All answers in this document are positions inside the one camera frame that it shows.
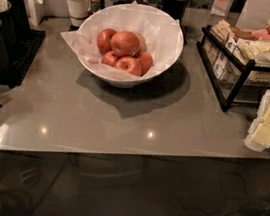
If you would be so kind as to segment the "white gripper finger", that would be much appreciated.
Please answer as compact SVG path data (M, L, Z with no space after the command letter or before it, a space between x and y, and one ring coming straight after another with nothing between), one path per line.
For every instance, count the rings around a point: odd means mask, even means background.
M247 136L244 140L244 145L250 150L261 152L264 150L263 145L258 144L255 139L252 137L252 134L255 132L256 128L259 126L260 122L263 120L263 116L266 113L267 109L270 106L270 90L266 90L266 93L262 96L260 100L260 105L257 110L256 118L252 121L251 126L248 129Z

